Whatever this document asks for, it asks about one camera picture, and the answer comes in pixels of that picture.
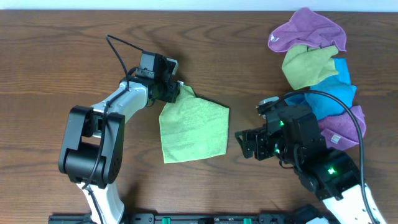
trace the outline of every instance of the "cloth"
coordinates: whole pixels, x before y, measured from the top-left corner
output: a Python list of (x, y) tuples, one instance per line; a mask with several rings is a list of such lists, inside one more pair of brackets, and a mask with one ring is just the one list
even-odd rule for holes
[(325, 78), (337, 75), (335, 61), (335, 46), (323, 49), (308, 48), (306, 45), (292, 47), (285, 56), (282, 71), (294, 90), (320, 83)]
[(175, 103), (159, 116), (164, 163), (206, 159), (226, 153), (229, 109), (197, 98), (182, 86)]
[[(366, 132), (366, 124), (362, 108), (361, 106), (353, 106), (351, 111), (358, 121), (363, 137)], [(347, 112), (339, 116), (329, 116), (319, 121), (318, 124), (322, 130), (321, 135), (325, 137), (328, 147), (346, 150), (359, 144), (355, 125)]]
[[(339, 98), (349, 108), (353, 106), (356, 86), (351, 85), (351, 78), (345, 58), (334, 59), (338, 75), (326, 78), (321, 83), (311, 86), (310, 90), (319, 90)], [(290, 97), (285, 100), (288, 105), (308, 105), (317, 117), (317, 120), (327, 116), (339, 115), (344, 108), (337, 102), (325, 96), (304, 94)]]
[(299, 44), (313, 48), (336, 45), (340, 51), (346, 51), (346, 41), (343, 28), (305, 7), (270, 34), (268, 47), (275, 52), (285, 52)]

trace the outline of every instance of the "blue cloth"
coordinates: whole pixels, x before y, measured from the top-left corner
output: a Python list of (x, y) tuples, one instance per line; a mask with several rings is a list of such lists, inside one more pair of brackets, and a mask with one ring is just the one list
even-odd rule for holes
[[(351, 108), (353, 106), (356, 86), (351, 85), (351, 77), (349, 75), (346, 59), (334, 58), (334, 61), (338, 75), (333, 75), (324, 79), (319, 84), (311, 86), (310, 90), (324, 91), (332, 94)], [(288, 105), (308, 105), (312, 108), (317, 120), (344, 112), (344, 108), (334, 100), (316, 94), (296, 95), (285, 101)]]

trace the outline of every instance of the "wood grain surface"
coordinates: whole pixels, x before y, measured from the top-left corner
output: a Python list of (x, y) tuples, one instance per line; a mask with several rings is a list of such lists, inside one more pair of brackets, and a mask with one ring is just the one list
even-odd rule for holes
[[(347, 33), (355, 104), (363, 107), (366, 178), (389, 223), (398, 223), (398, 14), (322, 12)], [(118, 86), (123, 70), (104, 39), (113, 34), (177, 59), (198, 96), (230, 108), (225, 156), (164, 164), (159, 114), (138, 111), (126, 125), (117, 183), (130, 212), (258, 213), (323, 204), (276, 159), (245, 159), (234, 132), (264, 120), (255, 105), (291, 91), (284, 54), (268, 35), (292, 12), (0, 11), (0, 223), (45, 223), (53, 213), (86, 213), (81, 190), (58, 171), (67, 116)], [(128, 67), (140, 53), (116, 44)], [(348, 150), (358, 161), (358, 148)]]

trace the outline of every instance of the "purple cloth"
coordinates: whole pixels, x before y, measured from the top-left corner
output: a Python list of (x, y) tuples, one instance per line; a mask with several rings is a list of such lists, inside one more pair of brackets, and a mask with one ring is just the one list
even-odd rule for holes
[(346, 41), (343, 28), (305, 7), (271, 33), (268, 47), (275, 52), (286, 52), (298, 44), (313, 48), (336, 45), (338, 50), (346, 51)]
[[(361, 106), (353, 106), (351, 108), (359, 127), (361, 128), (362, 137), (366, 132), (365, 115)], [(329, 116), (318, 122), (319, 128), (322, 130), (321, 135), (326, 139), (327, 147), (334, 147), (339, 150), (346, 150), (357, 144), (358, 134), (355, 125), (347, 112), (338, 116)]]

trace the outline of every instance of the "light green towel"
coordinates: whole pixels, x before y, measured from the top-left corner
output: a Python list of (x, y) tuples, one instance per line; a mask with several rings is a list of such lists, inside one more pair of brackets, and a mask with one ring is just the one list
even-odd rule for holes
[(337, 53), (336, 46), (313, 49), (296, 45), (286, 53), (282, 71), (294, 90), (316, 85), (338, 74), (335, 61), (331, 58)]
[(182, 86), (175, 103), (159, 116), (164, 163), (206, 159), (226, 153), (229, 109), (197, 98)]

